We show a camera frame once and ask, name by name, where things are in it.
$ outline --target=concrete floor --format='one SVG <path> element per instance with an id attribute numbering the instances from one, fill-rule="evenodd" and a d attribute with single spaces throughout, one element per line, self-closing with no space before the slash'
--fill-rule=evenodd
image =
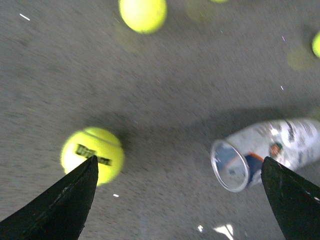
<path id="1" fill-rule="evenodd" d="M 209 150 L 251 123 L 320 116 L 319 16 L 318 0 L 170 0 L 165 25 L 140 35 L 117 1 L 2 1 L 0 220 L 65 175 L 68 136 L 97 126 L 126 160 L 80 240 L 226 240 L 226 225 L 234 240 L 283 240 L 263 186 L 228 192 Z M 300 174 L 320 185 L 320 163 Z"/>

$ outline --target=can rim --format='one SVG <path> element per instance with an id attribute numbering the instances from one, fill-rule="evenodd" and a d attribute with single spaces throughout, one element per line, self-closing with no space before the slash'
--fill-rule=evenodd
<path id="1" fill-rule="evenodd" d="M 221 144 L 221 143 L 225 143 L 225 144 L 228 144 L 230 145 L 233 150 L 235 150 L 235 152 L 238 154 L 238 156 L 241 158 L 242 160 L 242 163 L 243 163 L 243 166 L 245 168 L 245 176 L 244 176 L 244 180 L 243 180 L 243 183 L 236 187 L 236 188 L 231 188 L 229 187 L 223 180 L 222 178 L 220 177 L 219 175 L 219 171 L 218 171 L 218 168 L 217 168 L 217 163 L 215 161 L 215 156 L 214 156 L 214 151 L 217 147 L 218 144 Z M 213 171 L 214 171 L 214 174 L 216 176 L 216 178 L 218 179 L 218 181 L 220 182 L 220 184 L 225 188 L 227 189 L 228 191 L 230 192 L 234 192 L 234 193 L 237 193 L 237 192 L 240 192 L 242 191 L 243 189 L 246 188 L 246 186 L 248 185 L 248 181 L 249 181 L 249 165 L 247 163 L 247 160 L 246 158 L 244 157 L 244 155 L 242 153 L 240 153 L 231 143 L 229 143 L 228 141 L 226 140 L 222 140 L 222 139 L 217 139 L 213 142 L 212 146 L 211 146 L 211 152 L 210 152 L 210 158 L 211 158 L 211 165 L 212 165 L 212 168 L 213 168 Z"/>

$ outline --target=tennis ball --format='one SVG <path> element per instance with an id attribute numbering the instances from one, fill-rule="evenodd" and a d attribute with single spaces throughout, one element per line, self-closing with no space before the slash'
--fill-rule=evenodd
<path id="1" fill-rule="evenodd" d="M 166 0 L 119 0 L 124 22 L 140 34 L 152 34 L 167 18 Z"/>
<path id="2" fill-rule="evenodd" d="M 68 174 L 93 155 L 98 157 L 97 186 L 110 182 L 123 167 L 125 154 L 119 139 L 98 127 L 87 127 L 68 138 L 62 148 L 61 165 Z"/>
<path id="3" fill-rule="evenodd" d="M 318 32 L 312 41 L 312 50 L 314 54 L 320 58 L 320 32 Z"/>

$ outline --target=can opening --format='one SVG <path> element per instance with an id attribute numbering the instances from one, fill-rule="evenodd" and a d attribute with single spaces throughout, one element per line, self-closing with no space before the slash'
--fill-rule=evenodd
<path id="1" fill-rule="evenodd" d="M 211 164 L 221 185 L 231 192 L 240 192 L 248 184 L 249 167 L 245 157 L 230 143 L 214 141 L 211 148 Z"/>

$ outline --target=wilson logo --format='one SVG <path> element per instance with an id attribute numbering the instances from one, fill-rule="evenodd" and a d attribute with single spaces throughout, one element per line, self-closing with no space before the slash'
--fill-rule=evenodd
<path id="1" fill-rule="evenodd" d="M 93 149 L 89 149 L 86 146 L 83 146 L 81 144 L 77 144 L 75 154 L 88 159 L 94 155 L 97 155 L 97 151 Z M 98 158 L 99 164 L 111 166 L 111 159 L 101 157 L 101 156 L 97 156 L 97 158 Z"/>

